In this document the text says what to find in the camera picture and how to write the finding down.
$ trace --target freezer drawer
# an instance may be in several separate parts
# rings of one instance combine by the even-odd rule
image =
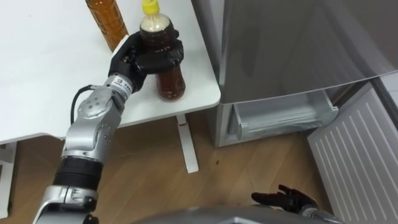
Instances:
[[[229,134],[240,141],[303,131],[334,120],[334,107],[325,91],[237,103],[233,106]]]

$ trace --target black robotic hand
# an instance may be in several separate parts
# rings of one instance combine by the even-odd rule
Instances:
[[[148,74],[165,73],[179,66],[184,58],[183,45],[176,41],[168,52],[146,52],[141,35],[136,32],[123,43],[112,58],[108,76],[120,74],[128,77],[133,84],[132,93],[139,91]]]
[[[251,198],[261,205],[280,207],[287,212],[299,214],[303,207],[311,206],[318,208],[317,202],[306,194],[296,189],[290,189],[279,185],[280,192],[276,194],[253,193]]]

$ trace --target white table leg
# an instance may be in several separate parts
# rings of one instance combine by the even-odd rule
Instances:
[[[0,218],[8,217],[16,149],[16,142],[8,143],[4,148],[0,148]]]
[[[177,115],[178,132],[180,133],[180,140],[182,146],[182,152],[184,154],[185,166],[189,174],[198,172],[198,161],[195,155],[195,148],[193,147],[191,132],[189,125],[185,119],[185,114]]]

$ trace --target bottle cap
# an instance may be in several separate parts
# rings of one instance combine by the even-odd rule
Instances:
[[[142,10],[147,15],[157,14],[160,11],[157,0],[142,0]]]

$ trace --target wooden floor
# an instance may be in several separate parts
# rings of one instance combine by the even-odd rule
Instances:
[[[187,174],[175,118],[119,129],[104,168],[95,215],[101,223],[131,223],[187,207],[250,205],[252,192],[278,184],[330,206],[307,147],[298,134],[215,149],[203,112],[188,115],[200,171]],[[17,148],[11,216],[0,224],[31,223],[52,183],[63,142],[50,137],[21,141]]]

